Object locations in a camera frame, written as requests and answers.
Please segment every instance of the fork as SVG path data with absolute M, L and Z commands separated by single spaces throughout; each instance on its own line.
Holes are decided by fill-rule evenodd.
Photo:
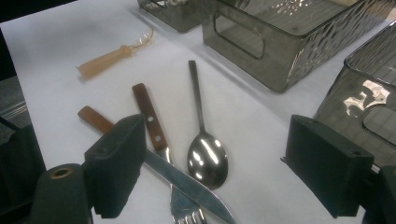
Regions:
M 160 122 L 149 99 L 149 93 L 143 83 L 132 87 L 140 111 L 145 115 L 148 133 L 156 153 L 172 163 L 169 147 Z M 176 224 L 206 224 L 206 219 L 198 203 L 190 199 L 171 185 L 171 214 Z

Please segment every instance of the brown wooden handle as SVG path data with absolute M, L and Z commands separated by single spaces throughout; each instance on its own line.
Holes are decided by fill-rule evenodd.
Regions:
M 101 114 L 96 112 L 90 106 L 86 105 L 80 111 L 78 111 L 78 116 L 91 124 L 91 126 L 101 133 L 107 133 L 113 128 L 114 124 L 108 119 L 103 117 Z
M 163 129 L 161 128 L 157 114 L 149 99 L 149 93 L 145 84 L 139 83 L 132 86 L 132 91 L 134 92 L 134 98 L 136 99 L 140 112 L 145 115 L 148 134 L 151 138 L 152 145 L 154 145 L 154 149 L 156 151 L 161 151 L 168 148 L 165 136 L 163 135 Z

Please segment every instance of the cutlery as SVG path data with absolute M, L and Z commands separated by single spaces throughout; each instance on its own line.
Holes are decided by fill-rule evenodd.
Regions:
M 156 154 L 169 163 L 172 163 L 169 146 L 167 145 L 160 121 L 155 113 L 146 86 L 140 83 L 133 86 L 132 90 L 140 112 L 145 115 L 148 134 L 154 145 Z M 172 185 L 170 204 L 172 217 L 175 223 L 197 223 L 196 220 L 199 220 L 202 224 L 207 223 L 200 205 L 178 189 L 175 189 Z
M 93 110 L 89 106 L 82 108 L 78 115 L 83 120 L 87 121 L 91 126 L 106 133 L 108 130 L 104 130 L 100 124 L 111 123 L 105 117 L 100 115 L 98 112 Z M 171 163 L 167 162 L 155 153 L 147 150 L 147 157 L 145 164 L 152 169 L 155 173 L 161 176 L 163 179 L 168 181 L 173 187 L 179 189 L 186 196 L 212 212 L 214 215 L 220 217 L 227 223 L 234 224 L 233 215 L 224 203 L 216 196 L 210 189 L 193 179 L 192 177 L 185 175 L 179 171 Z
M 122 45 L 119 49 L 113 50 L 105 55 L 92 59 L 87 63 L 80 65 L 78 67 L 78 71 L 85 79 L 92 78 L 107 69 L 112 64 L 118 62 L 122 58 L 130 57 L 134 50 L 146 46 L 147 43 L 151 40 L 153 34 L 153 29 L 149 28 L 131 46 Z
M 205 130 L 195 61 L 189 61 L 200 132 L 190 145 L 187 156 L 189 173 L 209 189 L 219 188 L 227 178 L 228 160 L 221 142 Z

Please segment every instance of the wooden handle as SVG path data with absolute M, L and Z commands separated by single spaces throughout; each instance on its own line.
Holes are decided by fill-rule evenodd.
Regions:
M 116 63 L 122 58 L 131 56 L 132 50 L 128 46 L 122 45 L 119 49 L 111 51 L 105 55 L 90 60 L 87 63 L 82 64 L 78 67 L 78 71 L 84 78 L 91 78 L 103 70 L 107 69 L 112 64 Z
M 108 119 L 103 117 L 101 114 L 96 112 L 90 106 L 86 105 L 80 111 L 78 111 L 78 116 L 91 124 L 91 126 L 101 133 L 107 133 L 113 128 L 114 124 Z
M 145 84 L 140 83 L 132 86 L 132 91 L 134 92 L 134 98 L 137 101 L 140 112 L 145 115 L 148 134 L 151 138 L 152 145 L 154 145 L 154 149 L 161 151 L 168 148 L 165 136 L 163 135 L 163 129 L 149 99 L 149 93 Z

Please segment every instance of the white table surface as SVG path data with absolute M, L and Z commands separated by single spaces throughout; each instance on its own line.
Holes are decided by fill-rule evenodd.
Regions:
M 237 223 L 361 223 L 333 219 L 280 158 L 290 116 L 312 118 L 345 57 L 389 24 L 386 21 L 283 94 L 266 89 L 203 43 L 198 26 L 182 35 L 138 8 L 135 0 L 79 0 L 1 24 L 47 168 L 84 162 L 101 134 L 77 112 L 90 105 L 111 121 L 139 113 L 131 87 L 145 83 L 172 150 L 187 172 L 187 151 L 198 134 L 188 60 L 198 66 L 205 126 L 226 147 L 229 175 L 214 190 Z M 153 27 L 151 45 L 83 81 L 76 69 L 132 44 Z M 148 148 L 152 144 L 148 138 Z M 94 223 L 173 223 L 169 186 L 146 166 L 115 219 Z M 205 212 L 210 223 L 221 223 Z

